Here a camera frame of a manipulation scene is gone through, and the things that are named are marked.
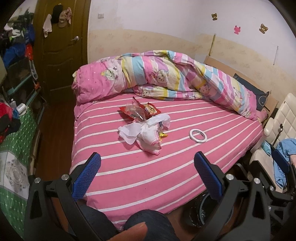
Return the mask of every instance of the person's leg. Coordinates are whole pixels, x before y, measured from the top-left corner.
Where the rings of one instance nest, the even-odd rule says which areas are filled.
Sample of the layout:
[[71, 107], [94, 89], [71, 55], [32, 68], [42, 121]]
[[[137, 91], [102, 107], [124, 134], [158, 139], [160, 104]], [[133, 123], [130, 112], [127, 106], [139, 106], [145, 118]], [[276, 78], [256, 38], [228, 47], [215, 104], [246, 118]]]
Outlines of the person's leg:
[[[86, 204], [80, 204], [79, 208], [92, 229], [103, 241], [109, 240], [119, 233], [113, 223], [102, 212], [88, 207]], [[70, 226], [69, 233], [74, 234]]]
[[125, 223], [124, 230], [146, 222], [148, 232], [144, 241], [180, 241], [169, 219], [158, 211], [142, 210], [133, 214]]

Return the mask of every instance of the colorful striped blanket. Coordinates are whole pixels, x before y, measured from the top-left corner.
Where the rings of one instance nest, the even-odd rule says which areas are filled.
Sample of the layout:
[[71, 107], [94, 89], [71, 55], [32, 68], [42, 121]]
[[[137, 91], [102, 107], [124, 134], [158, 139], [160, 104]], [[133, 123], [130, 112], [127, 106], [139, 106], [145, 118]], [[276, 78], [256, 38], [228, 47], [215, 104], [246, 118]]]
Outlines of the colorful striped blanket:
[[210, 99], [256, 120], [256, 97], [233, 77], [169, 50], [127, 53], [84, 65], [74, 73], [75, 117], [94, 101], [125, 92], [163, 100]]

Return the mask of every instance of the beige cap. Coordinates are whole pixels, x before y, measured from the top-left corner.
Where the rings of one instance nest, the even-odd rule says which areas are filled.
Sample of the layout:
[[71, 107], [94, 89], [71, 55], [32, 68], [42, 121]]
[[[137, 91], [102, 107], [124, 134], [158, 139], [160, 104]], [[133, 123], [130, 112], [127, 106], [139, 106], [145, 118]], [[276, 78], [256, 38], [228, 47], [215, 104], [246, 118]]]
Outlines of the beige cap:
[[59, 23], [58, 23], [58, 26], [59, 26], [59, 28], [63, 28], [66, 25], [67, 25], [67, 14], [66, 14], [66, 10], [64, 10], [59, 15]]

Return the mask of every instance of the chair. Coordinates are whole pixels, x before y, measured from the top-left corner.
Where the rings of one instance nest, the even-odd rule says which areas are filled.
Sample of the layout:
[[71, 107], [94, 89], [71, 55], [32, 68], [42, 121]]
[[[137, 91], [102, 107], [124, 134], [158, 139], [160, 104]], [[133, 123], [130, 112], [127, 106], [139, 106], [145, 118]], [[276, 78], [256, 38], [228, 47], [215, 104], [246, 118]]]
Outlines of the chair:
[[280, 188], [275, 182], [273, 158], [268, 156], [261, 147], [261, 143], [264, 140], [273, 144], [280, 131], [280, 124], [283, 125], [283, 131], [276, 140], [274, 147], [276, 147], [280, 141], [286, 138], [296, 138], [296, 97], [291, 93], [286, 96], [274, 119], [269, 118], [263, 130], [264, 135], [251, 150], [253, 155], [250, 160], [250, 166], [255, 160], [260, 163], [266, 174], [268, 174], [270, 180], [273, 182], [273, 186], [276, 188], [276, 191], [282, 193], [283, 189]]

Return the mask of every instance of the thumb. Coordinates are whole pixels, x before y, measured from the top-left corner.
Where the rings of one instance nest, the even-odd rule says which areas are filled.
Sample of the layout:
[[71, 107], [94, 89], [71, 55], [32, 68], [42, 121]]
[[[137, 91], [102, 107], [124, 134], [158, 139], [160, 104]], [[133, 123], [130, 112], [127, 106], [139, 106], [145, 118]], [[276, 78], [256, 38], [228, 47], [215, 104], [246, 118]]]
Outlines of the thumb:
[[143, 241], [146, 237], [148, 228], [145, 222], [138, 223], [135, 226], [132, 226], [126, 231], [121, 232], [120, 234], [115, 235], [109, 241]]

